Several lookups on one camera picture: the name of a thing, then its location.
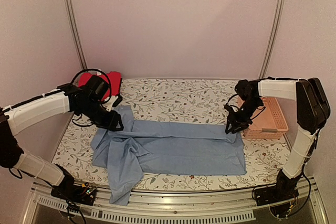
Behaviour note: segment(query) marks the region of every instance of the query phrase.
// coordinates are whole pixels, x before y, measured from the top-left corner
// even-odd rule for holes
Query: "pink basket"
[[[261,98],[264,102],[265,110],[253,119],[253,124],[244,130],[245,138],[253,139],[280,139],[287,131],[288,125],[281,111],[278,100],[273,97]],[[238,106],[243,101],[238,98]],[[256,116],[260,110],[256,110],[252,117]]]

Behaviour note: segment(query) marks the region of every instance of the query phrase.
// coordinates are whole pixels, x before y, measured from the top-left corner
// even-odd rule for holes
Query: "blue cloth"
[[[127,205],[143,173],[242,175],[246,173],[241,135],[223,125],[134,120],[130,106],[116,109],[123,131],[98,129],[92,163],[107,168],[110,203]]]

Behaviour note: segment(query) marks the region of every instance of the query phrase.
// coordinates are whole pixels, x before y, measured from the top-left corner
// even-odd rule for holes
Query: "pink wall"
[[[310,161],[330,223],[336,223],[336,0],[286,0],[268,75],[318,77],[327,94],[331,117]],[[295,105],[283,103],[293,141]]]
[[[73,0],[88,66],[125,78],[257,78],[276,0]]]
[[[0,0],[0,105],[15,104],[71,80],[79,70],[63,0]],[[51,160],[68,115],[41,122],[17,140]],[[32,179],[0,168],[0,223],[16,224]]]

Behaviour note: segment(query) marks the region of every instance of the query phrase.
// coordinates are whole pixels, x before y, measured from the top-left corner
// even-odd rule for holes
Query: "floral pattern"
[[[228,80],[123,80],[121,105],[130,105],[138,120],[225,124],[224,104],[234,94],[236,81]],[[88,124],[83,117],[77,123]],[[70,123],[53,163],[67,169],[76,180],[108,185],[104,168],[92,166],[90,147],[97,128]],[[186,176],[145,174],[136,189],[165,191],[223,190],[274,183],[289,150],[284,138],[244,141],[247,174],[242,176]]]

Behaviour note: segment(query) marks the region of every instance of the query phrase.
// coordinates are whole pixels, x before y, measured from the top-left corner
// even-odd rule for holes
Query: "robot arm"
[[[255,190],[257,204],[264,205],[296,196],[296,184],[302,175],[305,163],[316,148],[318,134],[330,115],[330,107],[321,82],[317,78],[290,80],[268,78],[264,80],[241,80],[235,87],[237,95],[244,101],[234,111],[229,105],[226,133],[238,132],[252,124],[250,119],[255,110],[263,105],[260,97],[277,97],[297,103],[298,132],[290,156],[277,176],[274,187]]]
[[[58,187],[62,195],[77,201],[73,195],[74,178],[64,168],[20,148],[15,136],[33,124],[67,112],[74,112],[76,115],[84,114],[97,127],[111,131],[123,130],[120,115],[116,111],[105,109],[100,101],[110,88],[111,86],[103,79],[92,76],[84,86],[64,84],[50,93],[0,109],[2,141],[0,166],[15,168],[40,178]]]

